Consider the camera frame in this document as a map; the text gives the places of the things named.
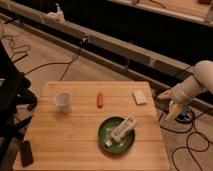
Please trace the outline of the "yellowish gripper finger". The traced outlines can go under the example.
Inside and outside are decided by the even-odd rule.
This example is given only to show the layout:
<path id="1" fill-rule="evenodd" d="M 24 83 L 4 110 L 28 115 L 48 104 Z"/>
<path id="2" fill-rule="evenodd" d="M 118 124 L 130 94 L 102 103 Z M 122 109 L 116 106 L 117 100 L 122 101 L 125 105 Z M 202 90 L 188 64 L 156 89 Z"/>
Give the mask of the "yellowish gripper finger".
<path id="1" fill-rule="evenodd" d="M 158 95 L 158 98 L 161 100 L 170 99 L 172 92 L 170 90 L 166 90 Z"/>
<path id="2" fill-rule="evenodd" d="M 166 116 L 166 120 L 174 120 L 182 111 L 183 105 L 171 101 L 169 103 L 169 113 Z"/>

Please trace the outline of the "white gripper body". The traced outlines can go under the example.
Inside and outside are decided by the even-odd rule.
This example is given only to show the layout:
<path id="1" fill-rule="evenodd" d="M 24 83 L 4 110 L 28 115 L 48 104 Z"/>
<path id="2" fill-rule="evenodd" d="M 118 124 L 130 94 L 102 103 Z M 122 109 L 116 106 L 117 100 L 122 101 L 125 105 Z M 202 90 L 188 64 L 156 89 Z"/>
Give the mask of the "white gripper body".
<path id="1" fill-rule="evenodd" d="M 193 93 L 192 86 L 179 83 L 171 89 L 171 99 L 178 104 L 189 104 L 193 99 Z"/>

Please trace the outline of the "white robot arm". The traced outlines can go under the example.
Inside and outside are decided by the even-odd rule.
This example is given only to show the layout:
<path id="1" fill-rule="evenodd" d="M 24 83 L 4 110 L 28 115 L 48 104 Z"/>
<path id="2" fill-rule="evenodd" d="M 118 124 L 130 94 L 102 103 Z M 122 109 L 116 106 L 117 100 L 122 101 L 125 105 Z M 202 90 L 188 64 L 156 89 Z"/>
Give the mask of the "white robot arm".
<path id="1" fill-rule="evenodd" d="M 193 74 L 183 82 L 158 95 L 159 99 L 169 99 L 167 120 L 175 119 L 198 95 L 209 91 L 213 94 L 213 62 L 203 60 L 193 68 Z"/>

